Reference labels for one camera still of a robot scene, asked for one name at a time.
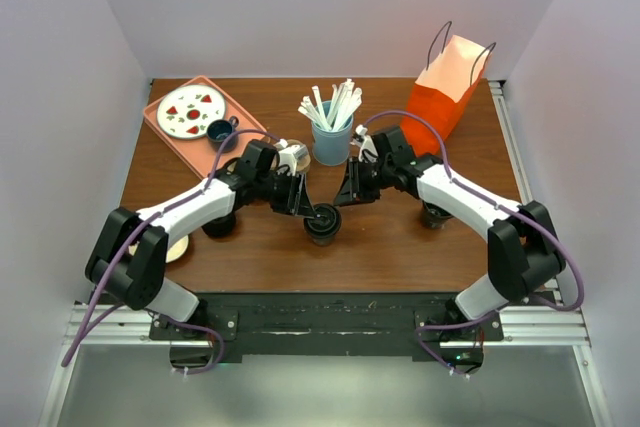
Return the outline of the black lid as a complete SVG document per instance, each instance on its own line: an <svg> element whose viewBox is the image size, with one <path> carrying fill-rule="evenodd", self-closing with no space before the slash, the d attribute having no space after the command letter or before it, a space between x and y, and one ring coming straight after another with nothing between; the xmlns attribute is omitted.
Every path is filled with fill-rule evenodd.
<svg viewBox="0 0 640 427"><path fill-rule="evenodd" d="M339 210L328 203L314 205L314 215L305 218L303 227L313 239L333 238L340 230L342 217Z"/></svg>

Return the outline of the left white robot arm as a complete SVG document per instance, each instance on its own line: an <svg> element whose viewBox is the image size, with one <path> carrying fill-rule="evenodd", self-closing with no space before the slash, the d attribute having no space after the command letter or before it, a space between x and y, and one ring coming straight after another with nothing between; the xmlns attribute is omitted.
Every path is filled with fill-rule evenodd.
<svg viewBox="0 0 640 427"><path fill-rule="evenodd" d="M120 207L107 217L85 269L86 278L133 310L147 309L172 318L185 339L207 327L201 300L165 276L170 247L193 231L222 225L256 200L279 214L317 219L306 188L306 175L274 161L285 153L263 141L250 141L232 170L220 169L182 194L138 212Z"/></svg>

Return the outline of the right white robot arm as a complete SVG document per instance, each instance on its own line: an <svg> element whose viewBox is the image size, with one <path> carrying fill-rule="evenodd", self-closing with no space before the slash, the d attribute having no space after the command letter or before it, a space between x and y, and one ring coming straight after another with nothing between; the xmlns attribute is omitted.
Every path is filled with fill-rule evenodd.
<svg viewBox="0 0 640 427"><path fill-rule="evenodd" d="M353 141L359 152L347 162L335 205L373 203L382 190L394 188L431 209L431 222L456 218L486 242L486 274L456 295L445 316L452 337L469 339L482 317L531 295L564 270L566 261L553 242L556 233L544 205L520 204L457 179L443 159L416 155L397 126L374 134L360 126Z"/></svg>

